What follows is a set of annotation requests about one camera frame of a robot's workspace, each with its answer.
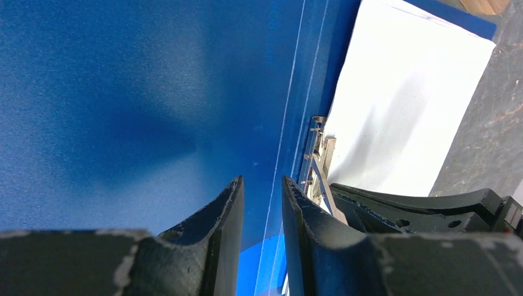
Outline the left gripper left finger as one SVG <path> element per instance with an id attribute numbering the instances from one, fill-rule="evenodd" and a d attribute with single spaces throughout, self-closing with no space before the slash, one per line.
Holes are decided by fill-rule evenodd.
<path id="1" fill-rule="evenodd" d="M 2 295 L 234 295 L 244 180 L 154 236 L 143 229 L 1 233 Z"/>

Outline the white paper stack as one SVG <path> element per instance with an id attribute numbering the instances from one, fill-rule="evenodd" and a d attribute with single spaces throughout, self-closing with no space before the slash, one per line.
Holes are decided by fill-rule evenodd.
<path id="1" fill-rule="evenodd" d="M 328 183 L 426 197 L 495 43 L 429 3 L 362 1 L 325 132 Z"/>

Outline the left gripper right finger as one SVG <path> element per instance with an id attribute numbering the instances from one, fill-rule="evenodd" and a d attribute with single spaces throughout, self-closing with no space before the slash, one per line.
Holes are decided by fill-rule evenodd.
<path id="1" fill-rule="evenodd" d="M 504 232 L 363 233 L 282 179 L 292 295 L 521 295 L 522 239 Z"/>

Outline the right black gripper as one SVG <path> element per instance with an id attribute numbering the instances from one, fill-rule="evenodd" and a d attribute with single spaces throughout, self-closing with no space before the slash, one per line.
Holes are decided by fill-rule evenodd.
<path id="1" fill-rule="evenodd" d="M 504 232 L 522 239 L 522 205 L 491 189 L 410 197 L 334 183 L 330 190 L 350 227 L 363 233 Z"/>

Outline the blue folder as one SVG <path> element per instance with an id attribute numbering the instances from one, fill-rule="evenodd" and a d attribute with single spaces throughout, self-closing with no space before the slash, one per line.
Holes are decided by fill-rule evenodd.
<path id="1" fill-rule="evenodd" d="M 1 233 L 156 236 L 244 180 L 235 295 L 287 276 L 283 176 L 360 1 L 2 1 Z"/>

